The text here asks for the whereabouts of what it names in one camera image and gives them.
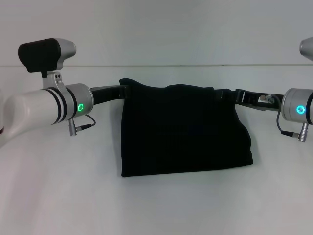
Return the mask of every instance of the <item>white wall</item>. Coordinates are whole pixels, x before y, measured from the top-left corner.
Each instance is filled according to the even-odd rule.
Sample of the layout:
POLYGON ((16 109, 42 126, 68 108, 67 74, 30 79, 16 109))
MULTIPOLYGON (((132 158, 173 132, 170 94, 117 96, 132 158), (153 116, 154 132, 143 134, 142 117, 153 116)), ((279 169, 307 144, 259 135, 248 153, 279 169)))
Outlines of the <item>white wall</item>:
MULTIPOLYGON (((0 87, 5 97, 40 89, 40 75, 20 66, 18 46, 61 37, 77 45, 61 70, 66 84, 116 85, 128 77, 159 87, 185 83, 277 94, 313 88, 313 67, 301 66, 310 61, 298 52, 300 41, 313 36, 312 7, 307 0, 3 0, 0 87), (224 64, 237 66, 166 67, 224 64)), ((0 149, 0 235, 313 230, 311 132, 307 143, 298 143, 279 133, 275 112, 236 107, 252 137, 253 166, 122 178, 122 106, 122 100, 95 106, 97 126, 76 137, 64 122, 0 149)))

